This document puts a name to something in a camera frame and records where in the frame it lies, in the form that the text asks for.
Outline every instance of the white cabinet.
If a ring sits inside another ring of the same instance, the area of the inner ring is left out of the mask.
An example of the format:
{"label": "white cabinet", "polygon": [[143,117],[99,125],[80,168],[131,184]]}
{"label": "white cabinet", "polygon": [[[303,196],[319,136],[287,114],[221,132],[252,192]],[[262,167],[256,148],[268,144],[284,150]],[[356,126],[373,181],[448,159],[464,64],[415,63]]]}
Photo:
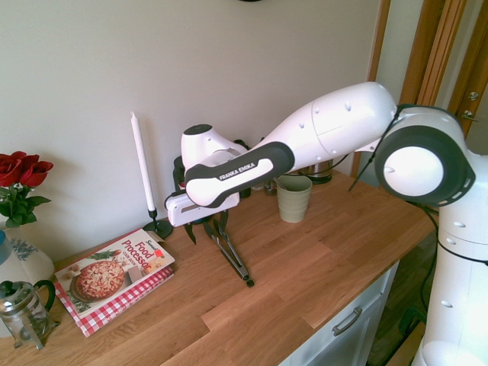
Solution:
{"label": "white cabinet", "polygon": [[364,366],[396,273],[396,263],[280,366]]}

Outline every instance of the french press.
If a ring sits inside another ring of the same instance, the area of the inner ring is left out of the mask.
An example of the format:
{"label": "french press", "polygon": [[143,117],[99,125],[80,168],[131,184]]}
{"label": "french press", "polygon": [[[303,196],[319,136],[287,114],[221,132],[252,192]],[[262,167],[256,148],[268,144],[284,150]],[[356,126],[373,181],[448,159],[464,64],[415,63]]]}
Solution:
{"label": "french press", "polygon": [[[49,290],[45,306],[36,292],[42,286]],[[53,282],[47,280],[38,281],[34,286],[22,281],[0,284],[0,318],[14,337],[15,348],[25,342],[34,342],[37,349],[44,347],[51,329],[59,325],[48,313],[54,296]]]}

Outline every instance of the book cover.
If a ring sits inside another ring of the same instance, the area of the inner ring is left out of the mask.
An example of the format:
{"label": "book cover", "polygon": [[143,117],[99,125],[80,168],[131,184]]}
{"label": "book cover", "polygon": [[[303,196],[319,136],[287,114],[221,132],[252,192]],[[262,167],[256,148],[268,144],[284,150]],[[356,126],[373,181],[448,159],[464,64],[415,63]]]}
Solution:
{"label": "book cover", "polygon": [[82,318],[174,261],[151,235],[138,229],[57,271],[57,287]]}
{"label": "book cover", "polygon": [[128,291],[123,292],[119,296],[115,297],[113,300],[102,305],[97,310],[87,314],[82,318],[77,315],[75,307],[61,287],[60,283],[56,282],[54,284],[54,287],[56,288],[57,297],[60,299],[64,307],[68,310],[69,315],[71,315],[71,317],[75,320],[75,324],[80,328],[85,337],[89,337],[91,334],[99,330],[102,326],[109,323],[116,316],[127,310],[137,301],[161,286],[173,276],[173,269],[170,266],[165,267],[161,271],[157,271],[154,274],[146,276],[143,281],[136,284]]}

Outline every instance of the kitchen counter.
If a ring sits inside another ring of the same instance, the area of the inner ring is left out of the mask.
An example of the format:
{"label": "kitchen counter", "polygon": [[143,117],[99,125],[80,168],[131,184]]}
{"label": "kitchen counter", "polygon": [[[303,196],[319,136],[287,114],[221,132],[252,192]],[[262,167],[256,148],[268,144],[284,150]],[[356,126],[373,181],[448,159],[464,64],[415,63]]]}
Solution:
{"label": "kitchen counter", "polygon": [[174,278],[89,338],[56,299],[46,347],[0,339],[0,364],[279,364],[433,230],[419,208],[361,182],[349,192],[352,181],[334,172],[314,185],[301,223],[282,221],[263,191],[230,210],[226,231],[254,287],[202,226],[196,246],[179,227],[164,245]]}

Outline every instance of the candle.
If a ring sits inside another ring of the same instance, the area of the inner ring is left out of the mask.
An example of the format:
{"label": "candle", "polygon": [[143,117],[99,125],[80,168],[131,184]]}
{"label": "candle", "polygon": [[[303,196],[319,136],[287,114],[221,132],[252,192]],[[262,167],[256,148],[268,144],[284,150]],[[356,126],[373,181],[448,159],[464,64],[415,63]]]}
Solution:
{"label": "candle", "polygon": [[149,181],[149,173],[147,172],[146,155],[144,154],[143,138],[140,134],[139,120],[134,112],[132,112],[132,131],[134,139],[136,140],[137,157],[139,158],[140,172],[143,175],[144,191],[146,192],[147,208],[149,211],[154,211],[153,192],[151,191],[151,182]]}

